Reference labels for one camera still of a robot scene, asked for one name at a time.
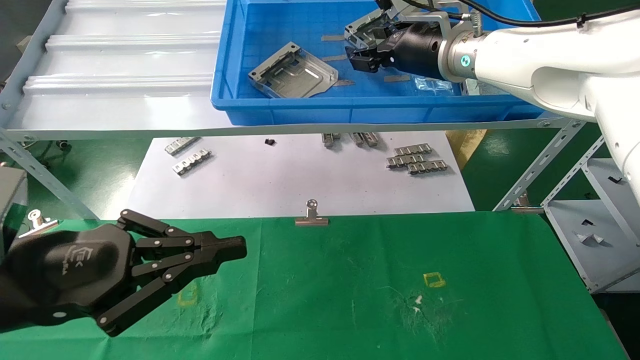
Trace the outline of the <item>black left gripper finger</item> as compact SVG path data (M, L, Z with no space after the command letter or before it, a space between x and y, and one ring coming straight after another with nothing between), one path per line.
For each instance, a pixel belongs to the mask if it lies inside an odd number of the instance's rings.
M130 209L121 211L117 226L142 235L135 242L135 248L143 254L182 254L225 248L246 251L246 239L242 235L219 238L212 231L187 232Z

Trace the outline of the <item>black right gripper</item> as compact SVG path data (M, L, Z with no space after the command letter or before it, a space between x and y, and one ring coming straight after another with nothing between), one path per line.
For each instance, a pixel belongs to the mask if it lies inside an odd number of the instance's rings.
M382 41L384 53L375 48ZM441 29L427 23L412 23L398 30L394 22L370 22L356 28L356 48L345 47L345 54L355 71L377 73L379 68L394 68L443 80L438 64L442 42Z

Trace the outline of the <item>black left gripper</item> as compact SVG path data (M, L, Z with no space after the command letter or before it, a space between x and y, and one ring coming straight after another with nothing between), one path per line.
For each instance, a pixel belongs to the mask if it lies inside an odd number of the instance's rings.
M99 328L117 337L196 278L246 256L188 251L132 267L134 246L114 224L16 240L1 263L1 331L97 317Z

